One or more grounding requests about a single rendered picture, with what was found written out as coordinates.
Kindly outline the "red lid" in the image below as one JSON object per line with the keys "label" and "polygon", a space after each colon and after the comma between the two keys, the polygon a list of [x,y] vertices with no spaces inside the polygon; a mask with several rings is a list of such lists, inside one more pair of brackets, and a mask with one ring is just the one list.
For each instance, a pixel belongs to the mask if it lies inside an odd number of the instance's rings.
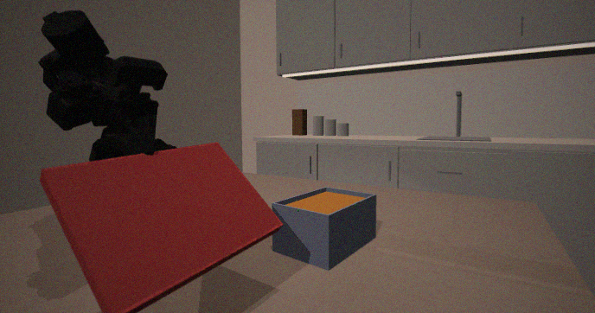
{"label": "red lid", "polygon": [[284,224],[216,143],[43,168],[102,313],[138,313]]}

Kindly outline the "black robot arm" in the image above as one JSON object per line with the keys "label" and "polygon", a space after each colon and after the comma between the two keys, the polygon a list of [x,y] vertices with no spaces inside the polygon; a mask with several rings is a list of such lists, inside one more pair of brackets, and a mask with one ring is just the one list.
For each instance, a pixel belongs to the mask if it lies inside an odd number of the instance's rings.
{"label": "black robot arm", "polygon": [[83,11],[53,12],[42,20],[42,33],[55,47],[38,61],[51,90],[48,117],[64,131],[91,121],[98,126],[99,100],[112,95],[93,78],[111,73],[115,60]]}

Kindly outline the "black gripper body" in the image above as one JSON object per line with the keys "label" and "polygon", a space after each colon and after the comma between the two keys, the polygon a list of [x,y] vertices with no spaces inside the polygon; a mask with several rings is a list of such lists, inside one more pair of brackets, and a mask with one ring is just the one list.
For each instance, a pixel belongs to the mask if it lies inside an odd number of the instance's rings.
{"label": "black gripper body", "polygon": [[140,93],[142,86],[152,86],[154,90],[161,90],[167,76],[162,65],[156,61],[120,56],[114,61],[111,73],[103,73],[93,78],[104,85],[112,97],[104,97],[103,102],[99,100],[97,124],[107,127],[103,130],[101,139],[93,143],[89,162],[127,156],[120,150],[105,151],[100,147],[104,134],[130,133],[124,124],[109,116],[112,102],[115,99],[151,100],[150,93]]}

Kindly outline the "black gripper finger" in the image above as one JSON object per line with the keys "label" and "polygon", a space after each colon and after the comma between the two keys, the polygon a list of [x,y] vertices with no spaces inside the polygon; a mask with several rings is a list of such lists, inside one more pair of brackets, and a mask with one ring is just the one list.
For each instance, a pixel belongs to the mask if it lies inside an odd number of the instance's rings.
{"label": "black gripper finger", "polygon": [[151,155],[155,149],[157,108],[156,100],[115,99],[109,116],[124,124],[142,152]]}
{"label": "black gripper finger", "polygon": [[104,134],[100,147],[105,151],[120,150],[127,156],[143,154],[130,133]]}

